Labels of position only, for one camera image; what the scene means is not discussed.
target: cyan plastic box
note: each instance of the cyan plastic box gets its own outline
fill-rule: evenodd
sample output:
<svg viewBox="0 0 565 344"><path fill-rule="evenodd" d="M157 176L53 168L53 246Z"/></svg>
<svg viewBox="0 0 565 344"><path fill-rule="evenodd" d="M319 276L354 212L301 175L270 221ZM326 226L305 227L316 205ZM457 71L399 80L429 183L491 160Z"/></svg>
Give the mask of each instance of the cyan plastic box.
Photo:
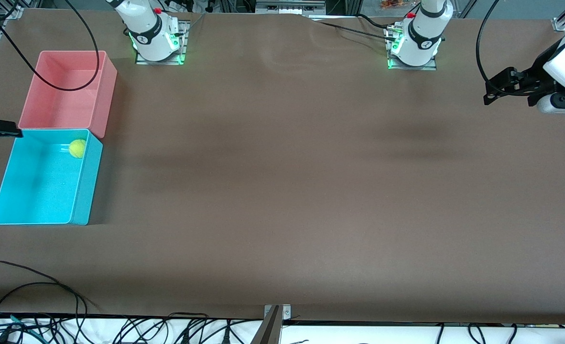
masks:
<svg viewBox="0 0 565 344"><path fill-rule="evenodd" d="M88 129L25 129L0 187L0 225L86 225L102 144ZM86 140L81 159L68 148Z"/></svg>

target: tennis ball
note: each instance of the tennis ball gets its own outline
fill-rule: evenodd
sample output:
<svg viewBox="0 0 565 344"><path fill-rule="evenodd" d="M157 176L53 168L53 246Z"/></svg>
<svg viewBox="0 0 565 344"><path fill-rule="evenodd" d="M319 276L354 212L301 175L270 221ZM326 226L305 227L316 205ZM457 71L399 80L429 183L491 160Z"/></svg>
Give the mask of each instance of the tennis ball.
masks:
<svg viewBox="0 0 565 344"><path fill-rule="evenodd" d="M70 155L77 159L83 159L83 155L85 155L85 144L87 142L85 140L75 140L70 143L70 147L68 151L70 151Z"/></svg>

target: brown table surface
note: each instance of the brown table surface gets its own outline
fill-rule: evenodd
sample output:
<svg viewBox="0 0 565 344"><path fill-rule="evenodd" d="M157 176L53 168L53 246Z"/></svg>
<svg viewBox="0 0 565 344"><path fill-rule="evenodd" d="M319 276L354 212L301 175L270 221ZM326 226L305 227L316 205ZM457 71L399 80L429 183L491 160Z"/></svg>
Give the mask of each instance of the brown table surface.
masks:
<svg viewBox="0 0 565 344"><path fill-rule="evenodd" d="M116 13L84 15L119 71L90 225L0 226L0 259L94 313L565 323L565 116L482 104L479 21L450 22L437 72L414 72L297 15L206 15L184 66L136 66ZM9 33L33 63L92 49L71 11L25 11ZM557 37L493 20L485 68L529 67ZM31 77L1 42L0 119L19 120ZM0 296L35 280L0 266ZM35 287L1 311L73 303Z"/></svg>

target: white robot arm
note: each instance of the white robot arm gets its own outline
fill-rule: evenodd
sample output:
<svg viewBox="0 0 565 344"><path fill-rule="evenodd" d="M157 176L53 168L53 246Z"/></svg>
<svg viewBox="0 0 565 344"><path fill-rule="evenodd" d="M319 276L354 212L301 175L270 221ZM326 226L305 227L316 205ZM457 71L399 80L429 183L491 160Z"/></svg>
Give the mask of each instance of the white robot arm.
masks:
<svg viewBox="0 0 565 344"><path fill-rule="evenodd" d="M161 61L176 52L178 19L154 11L149 0L106 0L130 31L134 48L149 61Z"/></svg>
<svg viewBox="0 0 565 344"><path fill-rule="evenodd" d="M453 4L450 0L422 0L416 17L404 18L396 23L396 26L401 26L402 32L391 54L406 65L426 65L437 54L444 28L452 17Z"/></svg>
<svg viewBox="0 0 565 344"><path fill-rule="evenodd" d="M484 104L508 95L527 96L529 106L543 113L565 113L565 37L541 53L533 65L518 72L505 68L486 83Z"/></svg>

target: pink plastic box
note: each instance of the pink plastic box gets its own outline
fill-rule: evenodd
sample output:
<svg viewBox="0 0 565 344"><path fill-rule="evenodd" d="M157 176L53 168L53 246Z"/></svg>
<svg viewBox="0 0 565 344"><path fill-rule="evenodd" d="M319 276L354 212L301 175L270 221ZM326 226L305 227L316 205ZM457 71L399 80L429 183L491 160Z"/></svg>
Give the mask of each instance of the pink plastic box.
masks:
<svg viewBox="0 0 565 344"><path fill-rule="evenodd" d="M36 75L21 113L21 129L89 129L104 137L117 70L106 52L99 52L99 72L93 82L79 91L59 91ZM96 67L94 51L41 52L36 71L57 87L85 85Z"/></svg>

